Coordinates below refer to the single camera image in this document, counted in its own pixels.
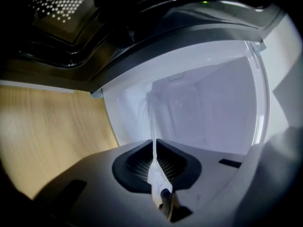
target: wooden floor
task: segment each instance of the wooden floor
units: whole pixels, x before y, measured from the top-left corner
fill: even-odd
[[[103,99],[0,86],[0,158],[30,198],[83,157],[115,147]]]

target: black slot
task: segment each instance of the black slot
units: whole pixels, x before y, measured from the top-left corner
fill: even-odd
[[[231,161],[231,160],[227,160],[227,159],[222,159],[219,161],[219,163],[223,164],[223,165],[227,165],[227,166],[232,166],[235,168],[239,168],[241,166],[241,162],[238,161]]]

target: white plastic panel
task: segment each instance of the white plastic panel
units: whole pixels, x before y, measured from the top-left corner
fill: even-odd
[[[238,63],[230,66],[231,61]],[[226,80],[225,73],[230,75]],[[205,96],[203,88],[211,81],[213,92],[204,90]],[[256,83],[261,87],[258,93]],[[224,95],[229,84],[234,85]],[[120,145],[151,138],[150,101],[156,108],[157,138],[195,147],[246,154],[260,140],[264,126],[264,121],[256,125],[266,112],[263,74],[252,49],[241,41],[197,44],[163,54],[108,83],[103,93]],[[210,116],[210,110],[216,115]]]
[[[287,76],[302,54],[302,40],[290,17],[286,15],[280,24],[264,40],[266,49],[261,52],[269,89],[269,117],[265,140],[273,135],[283,132],[289,127],[283,108],[279,104],[273,91]],[[292,92],[302,97],[299,91]]]

